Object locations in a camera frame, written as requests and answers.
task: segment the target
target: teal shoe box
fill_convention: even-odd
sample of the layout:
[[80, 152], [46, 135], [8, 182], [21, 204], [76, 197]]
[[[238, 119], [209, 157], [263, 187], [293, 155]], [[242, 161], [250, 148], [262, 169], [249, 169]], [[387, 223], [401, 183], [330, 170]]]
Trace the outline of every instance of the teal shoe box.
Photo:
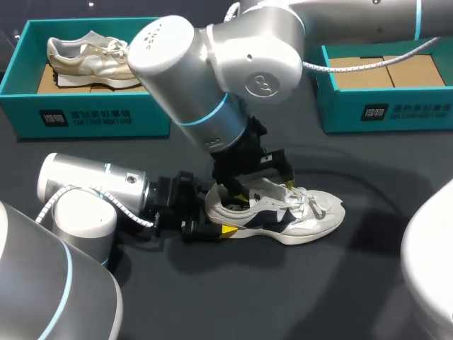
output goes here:
[[[336, 58], [403, 55], [425, 41], [322, 46], [310, 50], [307, 60], [330, 67]], [[444, 86], [340, 89], [335, 75], [311, 72], [324, 131], [453, 130], [453, 39], [443, 38], [421, 54], [432, 57]]]
[[0, 105], [20, 138], [167, 136], [170, 118], [146, 91], [37, 94], [47, 40], [90, 30], [128, 43], [155, 18], [28, 21], [0, 85]]

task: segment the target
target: shoe box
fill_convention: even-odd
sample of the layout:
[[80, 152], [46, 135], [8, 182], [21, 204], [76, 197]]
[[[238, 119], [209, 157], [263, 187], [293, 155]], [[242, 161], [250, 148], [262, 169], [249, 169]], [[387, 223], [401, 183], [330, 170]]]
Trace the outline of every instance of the shoe box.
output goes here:
[[[427, 40], [322, 46], [307, 61], [327, 67], [374, 64]], [[310, 72], [325, 132], [453, 130], [453, 39], [398, 64], [361, 72]]]
[[19, 138], [164, 137], [170, 118], [142, 87], [59, 88], [47, 40], [75, 40], [93, 30], [128, 43], [155, 18], [31, 20], [0, 85], [0, 105]]

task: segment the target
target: sneaker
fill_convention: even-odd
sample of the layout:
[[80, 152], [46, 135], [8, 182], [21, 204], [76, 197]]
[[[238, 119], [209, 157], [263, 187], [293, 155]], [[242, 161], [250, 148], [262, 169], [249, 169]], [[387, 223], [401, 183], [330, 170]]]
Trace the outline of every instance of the sneaker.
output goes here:
[[205, 200], [211, 222], [237, 227], [230, 238], [270, 236], [283, 244], [314, 241], [335, 230], [345, 217], [342, 200], [322, 191], [287, 189], [265, 178], [245, 185], [249, 202], [228, 196], [214, 184]]
[[103, 84], [125, 89], [139, 84], [127, 65], [127, 43], [93, 31], [78, 40], [47, 41], [47, 57], [60, 87]]

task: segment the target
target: shoe sole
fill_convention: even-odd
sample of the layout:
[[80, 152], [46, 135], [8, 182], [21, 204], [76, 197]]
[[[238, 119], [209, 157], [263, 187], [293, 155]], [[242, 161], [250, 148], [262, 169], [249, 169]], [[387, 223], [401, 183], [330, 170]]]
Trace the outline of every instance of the shoe sole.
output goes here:
[[112, 89], [127, 89], [140, 82], [138, 79], [114, 80], [100, 76], [69, 76], [67, 74], [58, 74], [57, 85], [59, 87], [78, 87], [92, 84], [102, 84]]
[[273, 239], [276, 239], [278, 242], [283, 243], [287, 246], [294, 246], [297, 244], [304, 244], [312, 242], [316, 239], [320, 239], [337, 229], [342, 222], [343, 221], [324, 232], [307, 236], [289, 236], [280, 234], [278, 232], [271, 232], [270, 230], [265, 229], [238, 229], [238, 231], [234, 235], [230, 236], [230, 239], [245, 239], [252, 236], [267, 236], [272, 237]]

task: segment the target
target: yellow tag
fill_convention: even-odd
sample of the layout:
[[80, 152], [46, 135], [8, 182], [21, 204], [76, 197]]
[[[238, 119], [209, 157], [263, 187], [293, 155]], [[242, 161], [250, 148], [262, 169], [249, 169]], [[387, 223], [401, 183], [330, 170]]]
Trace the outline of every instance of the yellow tag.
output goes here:
[[220, 236], [221, 239], [228, 239], [234, 234], [236, 234], [238, 228], [230, 227], [229, 225], [222, 225], [222, 235]]
[[285, 182], [285, 185], [288, 189], [293, 189], [294, 188], [294, 181], [288, 181], [288, 182]]
[[242, 194], [234, 196], [235, 199], [237, 200], [243, 200], [244, 202], [248, 202], [248, 199], [245, 198]]

